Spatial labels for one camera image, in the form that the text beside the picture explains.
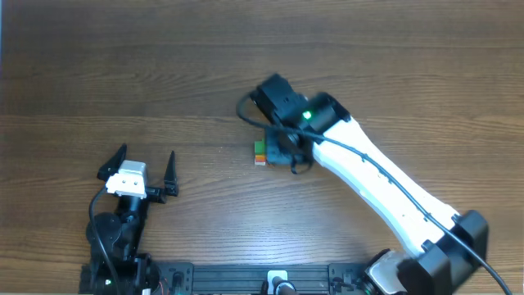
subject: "tabletop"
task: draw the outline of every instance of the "tabletop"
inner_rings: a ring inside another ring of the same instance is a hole
[[[254,165],[235,104],[272,73],[329,92],[429,193],[490,224],[489,263],[524,265],[524,2],[6,0],[0,292],[76,293],[97,169],[122,144],[179,197],[141,251],[195,264],[360,262],[400,248],[335,175]],[[255,108],[249,114],[260,118]],[[104,197],[98,211],[113,211]],[[478,270],[461,293],[497,293]]]

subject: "green light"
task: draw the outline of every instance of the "green light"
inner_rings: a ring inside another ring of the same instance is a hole
[[[306,120],[309,120],[311,119],[311,111],[305,111],[302,113],[302,116],[306,119]]]

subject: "cable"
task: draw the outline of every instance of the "cable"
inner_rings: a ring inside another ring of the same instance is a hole
[[[122,294],[120,292],[120,281],[118,280],[118,274],[116,273],[115,266],[113,265],[113,262],[111,262],[111,259],[109,259],[106,249],[104,248],[104,244],[102,243],[102,240],[100,239],[100,234],[97,230],[97,225],[95,224],[95,204],[98,201],[98,198],[102,194],[106,193],[106,187],[104,186],[100,191],[95,195],[95,197],[92,199],[91,204],[89,204],[89,221],[91,221],[91,229],[93,230],[93,234],[95,235],[95,239],[97,240],[98,246],[100,247],[100,252],[102,252],[102,255],[104,256],[104,261],[106,261],[107,267],[109,268],[109,271],[111,272],[111,276],[113,277],[113,280],[115,281],[116,285],[116,294],[120,295]]]
[[[424,217],[426,217],[429,221],[431,221],[434,225],[436,225],[436,227],[438,227],[440,230],[442,230],[445,234],[447,234],[450,238],[452,238],[456,243],[458,243],[464,250],[466,250],[466,252],[471,255],[475,261],[477,261],[480,265],[482,265],[488,273],[490,273],[490,275],[493,277],[493,279],[495,279],[495,281],[499,284],[499,286],[503,289],[504,293],[506,295],[511,295],[512,292],[509,290],[509,287],[508,285],[506,285],[506,283],[504,282],[504,280],[500,277],[499,274],[497,274],[497,272],[484,260],[482,259],[482,257],[480,257],[473,249],[471,249],[464,241],[462,241],[459,237],[457,237],[455,234],[453,234],[451,231],[449,231],[449,229],[447,229],[446,227],[444,227],[438,220],[436,220],[432,215],[431,213],[429,213],[428,211],[426,211],[426,209],[424,209],[424,207],[422,205],[420,205],[419,202],[417,202],[417,200],[411,195],[411,193],[409,193],[403,186],[402,184],[399,183],[399,181],[397,179],[395,179],[395,177],[393,177],[393,175],[391,175],[386,169],[384,169],[380,164],[378,164],[377,162],[375,162],[370,156],[368,156],[368,154],[366,153],[363,153],[361,151],[359,151],[358,149],[354,148],[354,147],[350,147],[344,143],[341,143],[335,139],[331,139],[331,138],[327,138],[323,135],[319,135],[319,134],[315,134],[315,133],[312,133],[312,132],[308,132],[308,131],[304,131],[304,130],[301,130],[301,129],[295,129],[295,128],[288,128],[288,127],[284,127],[284,126],[276,126],[276,125],[267,125],[267,124],[264,124],[264,123],[261,123],[261,122],[257,122],[255,120],[252,120],[250,118],[247,118],[246,116],[244,116],[244,111],[243,111],[243,107],[245,105],[245,102],[250,98],[249,95],[246,95],[244,98],[242,98],[238,103],[237,103],[237,116],[244,120],[245,122],[247,122],[248,124],[250,125],[253,125],[255,127],[258,127],[258,128],[262,128],[262,129],[266,129],[266,130],[272,130],[272,131],[279,131],[279,132],[284,132],[284,133],[287,133],[287,134],[299,134],[299,135],[302,135],[306,138],[311,138],[311,139],[320,139],[320,140],[323,140],[323,141],[327,141],[329,143],[333,143],[333,144],[336,144],[342,148],[345,148],[347,149],[348,151],[350,152],[353,152],[354,154],[358,155],[359,157],[362,157],[362,160],[364,161],[368,161],[370,162],[373,166],[375,166],[378,171],[383,174],[384,176],[386,176],[388,178],[388,180],[390,181],[390,183],[394,184],[414,205],[415,207],[420,211],[422,212],[422,214],[424,215]]]

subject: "wooden surface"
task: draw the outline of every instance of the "wooden surface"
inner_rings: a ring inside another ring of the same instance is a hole
[[[491,265],[522,291],[523,1],[3,6],[0,292],[78,290],[97,168],[122,143],[154,184],[177,152],[180,197],[151,207],[141,245],[157,260],[366,261],[398,247],[321,167],[253,165],[262,132],[234,105],[273,72],[303,93],[328,91],[431,194],[480,211]],[[479,270],[461,292],[499,289]]]

